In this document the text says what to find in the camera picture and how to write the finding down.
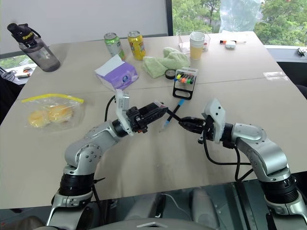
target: purple tissue box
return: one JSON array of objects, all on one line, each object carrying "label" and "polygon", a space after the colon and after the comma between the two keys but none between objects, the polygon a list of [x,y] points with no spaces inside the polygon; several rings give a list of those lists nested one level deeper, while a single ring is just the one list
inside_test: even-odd
[{"label": "purple tissue box", "polygon": [[96,69],[95,73],[101,82],[113,91],[123,90],[138,79],[134,66],[122,61],[118,55]]}]

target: cup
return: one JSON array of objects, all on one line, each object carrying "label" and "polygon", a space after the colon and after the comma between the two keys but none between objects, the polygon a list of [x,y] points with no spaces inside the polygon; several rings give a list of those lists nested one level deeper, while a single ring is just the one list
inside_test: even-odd
[{"label": "cup", "polygon": [[190,34],[190,57],[193,60],[199,60],[201,57],[205,34],[199,31]]}]

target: soda can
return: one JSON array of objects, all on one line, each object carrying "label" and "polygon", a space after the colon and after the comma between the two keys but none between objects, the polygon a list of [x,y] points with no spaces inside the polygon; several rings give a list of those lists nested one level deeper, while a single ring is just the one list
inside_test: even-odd
[{"label": "soda can", "polygon": [[128,33],[128,41],[132,51],[132,54],[135,59],[143,60],[143,57],[146,55],[143,37],[139,31],[130,31]]},{"label": "soda can", "polygon": [[118,54],[122,60],[125,60],[125,53],[123,51],[123,48],[121,47],[119,37],[116,35],[116,33],[106,33],[104,35],[104,38],[106,47],[110,52],[111,56],[113,57]]}]

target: gray water bottle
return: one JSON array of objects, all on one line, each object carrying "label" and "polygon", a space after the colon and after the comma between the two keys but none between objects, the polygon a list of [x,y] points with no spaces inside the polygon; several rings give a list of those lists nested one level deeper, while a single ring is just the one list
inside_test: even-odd
[{"label": "gray water bottle", "polygon": [[46,46],[41,36],[28,24],[11,23],[8,30],[19,43],[19,48],[29,56],[43,71],[53,72],[60,67],[60,62]]}]

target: green towel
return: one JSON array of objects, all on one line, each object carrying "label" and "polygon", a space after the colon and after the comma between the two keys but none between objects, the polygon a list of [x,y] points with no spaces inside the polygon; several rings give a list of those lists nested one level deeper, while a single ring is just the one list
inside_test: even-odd
[{"label": "green towel", "polygon": [[179,69],[189,67],[188,57],[171,47],[163,49],[164,57],[144,57],[142,68],[152,77],[157,78],[164,75],[167,69]]}]

